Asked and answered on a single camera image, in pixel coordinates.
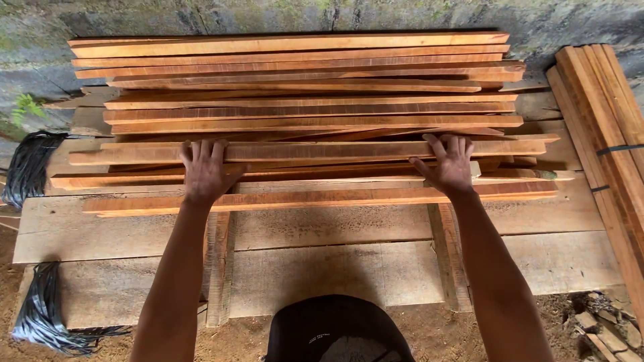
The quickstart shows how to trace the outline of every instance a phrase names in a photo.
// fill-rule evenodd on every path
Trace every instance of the dirt ground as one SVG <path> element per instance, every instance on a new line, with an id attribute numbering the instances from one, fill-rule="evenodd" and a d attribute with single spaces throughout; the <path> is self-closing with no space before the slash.
<path id="1" fill-rule="evenodd" d="M 0 227 L 0 361 L 69 360 L 46 347 L 16 342 L 9 334 L 15 295 L 23 275 L 22 268 L 11 266 L 15 237 L 15 231 Z M 579 361 L 584 357 L 572 324 L 564 323 L 569 314 L 574 314 L 568 297 L 557 294 L 536 298 L 557 361 Z M 472 313 L 454 313 L 443 304 L 388 307 L 385 311 L 419 362 L 487 360 Z M 195 361 L 257 362 L 266 351 L 269 329 L 270 317 L 232 319 L 218 329 L 202 329 L 197 336 Z M 126 361 L 132 336 L 104 339 L 100 345 L 102 349 L 94 356 L 78 361 Z"/>

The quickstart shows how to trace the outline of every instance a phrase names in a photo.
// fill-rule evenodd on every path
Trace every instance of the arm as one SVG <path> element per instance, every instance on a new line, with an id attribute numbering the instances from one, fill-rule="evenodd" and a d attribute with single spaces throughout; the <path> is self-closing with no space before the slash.
<path id="1" fill-rule="evenodd" d="M 204 140 L 182 147 L 185 198 L 138 319 L 131 362 L 194 359 L 206 220 L 215 200 L 245 171 L 225 174 L 226 145 Z"/>
<path id="2" fill-rule="evenodd" d="M 554 361 L 532 292 L 472 188 L 473 145 L 453 135 L 423 135 L 439 165 L 410 162 L 450 199 L 460 225 L 463 262 L 478 328 L 490 361 Z"/>

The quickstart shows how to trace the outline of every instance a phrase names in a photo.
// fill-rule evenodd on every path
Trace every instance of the green plant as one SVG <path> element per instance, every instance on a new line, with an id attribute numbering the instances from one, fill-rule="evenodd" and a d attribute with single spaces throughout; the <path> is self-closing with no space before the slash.
<path id="1" fill-rule="evenodd" d="M 11 110 L 11 116 L 14 123 L 20 126 L 23 123 L 24 116 L 29 113 L 38 117 L 47 118 L 44 114 L 41 104 L 43 100 L 34 100 L 30 94 L 20 94 L 15 99 L 16 108 Z"/>

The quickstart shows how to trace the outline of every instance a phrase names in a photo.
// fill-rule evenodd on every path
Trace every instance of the human hand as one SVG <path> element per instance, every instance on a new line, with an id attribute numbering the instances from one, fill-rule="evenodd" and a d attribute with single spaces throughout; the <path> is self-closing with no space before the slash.
<path id="1" fill-rule="evenodd" d="M 248 170 L 248 165 L 226 175 L 223 151 L 228 141 L 200 140 L 182 144 L 179 156 L 185 165 L 184 202 L 210 208 Z"/>
<path id="2" fill-rule="evenodd" d="M 417 157 L 411 157 L 409 162 L 427 181 L 450 199 L 463 193 L 474 192 L 469 168 L 469 158 L 474 152 L 472 141 L 468 137 L 455 135 L 443 135 L 439 140 L 429 133 L 424 134 L 422 138 L 431 146 L 438 166 L 430 169 Z"/>

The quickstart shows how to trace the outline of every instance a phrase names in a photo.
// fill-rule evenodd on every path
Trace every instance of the black plastic strap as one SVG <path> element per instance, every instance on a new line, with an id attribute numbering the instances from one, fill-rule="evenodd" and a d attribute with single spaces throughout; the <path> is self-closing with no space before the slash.
<path id="1" fill-rule="evenodd" d="M 591 192 L 596 193 L 596 192 L 599 192 L 601 190 L 606 190 L 606 189 L 609 189 L 609 188 L 611 188 L 611 187 L 608 186 L 608 185 L 604 185 L 604 186 L 595 187 L 594 189 L 591 189 Z"/>
<path id="2" fill-rule="evenodd" d="M 635 144 L 633 146 L 629 145 L 623 145 L 623 146 L 613 146 L 613 147 L 607 147 L 605 149 L 601 149 L 597 151 L 597 157 L 605 155 L 609 152 L 615 152 L 615 151 L 625 151 L 627 149 L 636 149 L 636 148 L 642 148 L 644 147 L 644 144 Z"/>

